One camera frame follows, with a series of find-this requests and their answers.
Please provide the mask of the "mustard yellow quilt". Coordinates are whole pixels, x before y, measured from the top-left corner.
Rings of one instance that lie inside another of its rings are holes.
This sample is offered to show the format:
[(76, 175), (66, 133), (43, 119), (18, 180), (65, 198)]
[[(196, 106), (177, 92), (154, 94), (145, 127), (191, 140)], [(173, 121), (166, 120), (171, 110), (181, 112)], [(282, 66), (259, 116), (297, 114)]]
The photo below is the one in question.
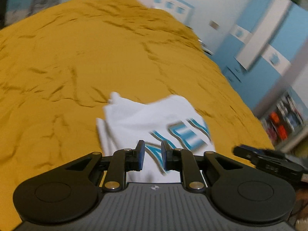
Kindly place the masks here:
[(112, 92), (183, 96), (225, 156), (272, 148), (190, 28), (137, 0), (72, 0), (1, 30), (1, 230), (20, 223), (21, 182), (100, 150), (95, 121)]

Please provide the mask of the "blue white wardrobe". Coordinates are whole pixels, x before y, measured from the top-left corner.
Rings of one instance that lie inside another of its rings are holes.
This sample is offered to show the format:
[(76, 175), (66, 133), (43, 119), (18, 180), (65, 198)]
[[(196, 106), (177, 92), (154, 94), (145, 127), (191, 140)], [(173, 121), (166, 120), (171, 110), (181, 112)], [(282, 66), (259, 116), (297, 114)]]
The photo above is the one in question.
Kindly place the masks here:
[(212, 60), (255, 110), (307, 41), (307, 10), (291, 0), (250, 0)]

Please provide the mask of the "wall switch plate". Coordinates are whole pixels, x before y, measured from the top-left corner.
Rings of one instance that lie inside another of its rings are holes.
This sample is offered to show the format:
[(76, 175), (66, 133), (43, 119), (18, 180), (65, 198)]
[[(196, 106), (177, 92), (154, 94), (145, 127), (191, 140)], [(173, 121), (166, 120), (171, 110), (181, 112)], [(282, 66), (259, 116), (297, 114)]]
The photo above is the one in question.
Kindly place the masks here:
[(211, 28), (215, 29), (215, 30), (218, 30), (219, 27), (220, 27), (216, 22), (214, 22), (214, 21), (212, 21), (212, 20), (209, 22), (209, 26), (210, 26)]

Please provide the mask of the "white blue headboard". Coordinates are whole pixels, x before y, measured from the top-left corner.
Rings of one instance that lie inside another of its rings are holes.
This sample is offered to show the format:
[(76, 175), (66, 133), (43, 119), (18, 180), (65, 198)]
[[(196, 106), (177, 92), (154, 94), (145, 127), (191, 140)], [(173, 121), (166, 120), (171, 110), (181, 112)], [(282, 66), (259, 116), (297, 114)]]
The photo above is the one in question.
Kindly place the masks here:
[(139, 0), (147, 7), (160, 9), (171, 14), (176, 20), (182, 24), (189, 26), (194, 6), (184, 0)]

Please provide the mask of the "colourful bookshelf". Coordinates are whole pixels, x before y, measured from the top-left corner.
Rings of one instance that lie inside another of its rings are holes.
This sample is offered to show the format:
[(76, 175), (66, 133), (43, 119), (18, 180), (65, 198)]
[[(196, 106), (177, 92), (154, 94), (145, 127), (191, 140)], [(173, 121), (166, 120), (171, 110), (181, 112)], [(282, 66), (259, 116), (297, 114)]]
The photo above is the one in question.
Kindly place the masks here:
[(291, 92), (285, 92), (260, 118), (272, 145), (284, 146), (307, 127), (307, 108)]

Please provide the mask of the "white Nevada sweatshirt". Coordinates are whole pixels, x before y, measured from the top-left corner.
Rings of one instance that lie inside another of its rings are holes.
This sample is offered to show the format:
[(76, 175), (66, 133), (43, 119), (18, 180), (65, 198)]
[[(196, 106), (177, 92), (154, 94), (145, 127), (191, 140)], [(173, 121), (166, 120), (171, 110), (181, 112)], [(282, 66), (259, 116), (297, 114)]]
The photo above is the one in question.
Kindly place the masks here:
[(113, 92), (103, 112), (105, 118), (97, 118), (96, 125), (104, 155), (110, 156), (125, 148), (134, 149), (139, 140), (145, 142), (143, 168), (139, 172), (128, 172), (128, 182), (180, 181), (179, 172), (163, 168), (163, 140), (171, 148), (187, 149), (195, 155), (215, 150), (206, 122), (182, 96), (170, 95), (142, 104)]

